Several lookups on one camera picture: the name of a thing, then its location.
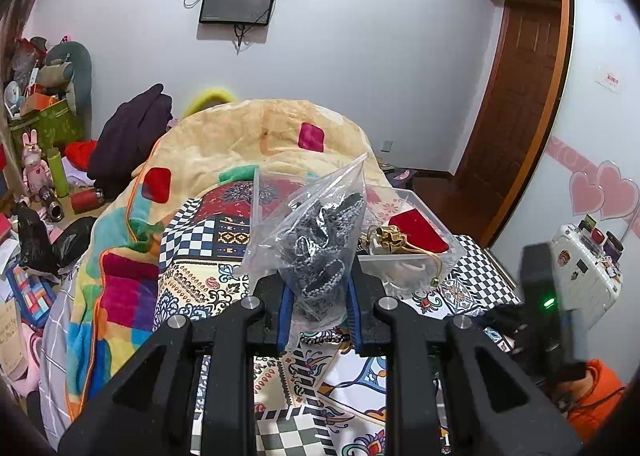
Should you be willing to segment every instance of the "pink bunny toy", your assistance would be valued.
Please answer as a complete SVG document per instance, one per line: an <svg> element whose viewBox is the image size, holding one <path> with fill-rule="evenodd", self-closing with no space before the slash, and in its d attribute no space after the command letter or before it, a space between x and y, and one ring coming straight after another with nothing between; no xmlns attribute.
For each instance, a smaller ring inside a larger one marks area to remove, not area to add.
<svg viewBox="0 0 640 456"><path fill-rule="evenodd" d="M38 133L35 129L31 129L31 140L27 133L22 134L22 163L24 170L22 172L22 181L29 190L34 200L38 200L38 191L45 185L51 187L53 181L51 172L47 162L41 159L41 150L38 145Z"/></svg>

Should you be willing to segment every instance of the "curtain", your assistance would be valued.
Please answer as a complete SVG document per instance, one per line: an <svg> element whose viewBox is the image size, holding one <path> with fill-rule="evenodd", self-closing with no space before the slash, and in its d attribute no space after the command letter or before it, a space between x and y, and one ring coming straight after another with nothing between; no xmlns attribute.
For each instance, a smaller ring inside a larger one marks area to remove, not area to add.
<svg viewBox="0 0 640 456"><path fill-rule="evenodd" d="M0 75L2 75L3 89L6 83L12 80L11 59L35 3L35 0L6 1L8 5L0 19ZM6 112L2 111L2 114L3 117L0 117L0 142L7 160L7 166L3 169L4 178L9 192L13 192L14 196L19 198L26 194L26 188L22 184L22 163L12 146Z"/></svg>

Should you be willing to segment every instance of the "gray knitted item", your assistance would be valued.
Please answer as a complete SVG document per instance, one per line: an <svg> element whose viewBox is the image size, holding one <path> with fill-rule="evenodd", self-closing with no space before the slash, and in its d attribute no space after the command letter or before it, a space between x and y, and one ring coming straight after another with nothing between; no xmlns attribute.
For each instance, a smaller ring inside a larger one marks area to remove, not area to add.
<svg viewBox="0 0 640 456"><path fill-rule="evenodd" d="M296 290L296 312L310 322L320 322L344 302L347 257L354 254L349 240L360 232L364 204L357 192L338 207L316 201L282 239L282 259L289 268L280 273Z"/></svg>

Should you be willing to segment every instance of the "orange sleeve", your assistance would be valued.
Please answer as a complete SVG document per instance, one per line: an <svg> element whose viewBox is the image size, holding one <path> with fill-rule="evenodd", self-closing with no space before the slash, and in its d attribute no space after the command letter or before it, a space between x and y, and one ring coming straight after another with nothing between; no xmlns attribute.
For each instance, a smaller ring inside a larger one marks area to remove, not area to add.
<svg viewBox="0 0 640 456"><path fill-rule="evenodd" d="M622 387L616 373L605 366L601 360L589 360L587 370L593 374L593 387L574 407L594 404ZM567 420L574 426L583 441L587 441L600 428L607 416L616 408L622 394L619 392L598 406L577 409L569 413Z"/></svg>

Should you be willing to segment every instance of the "black plastic bag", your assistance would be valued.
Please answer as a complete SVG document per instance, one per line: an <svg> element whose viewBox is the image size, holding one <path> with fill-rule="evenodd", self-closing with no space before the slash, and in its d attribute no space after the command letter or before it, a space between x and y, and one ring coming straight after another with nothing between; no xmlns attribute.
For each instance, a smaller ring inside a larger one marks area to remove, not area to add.
<svg viewBox="0 0 640 456"><path fill-rule="evenodd" d="M60 268L74 264L87 250L95 220L92 216L78 218L53 242L53 255Z"/></svg>
<svg viewBox="0 0 640 456"><path fill-rule="evenodd" d="M20 266L41 274L58 274L58 263L49 242L47 226L38 213L24 203L15 206L18 214Z"/></svg>

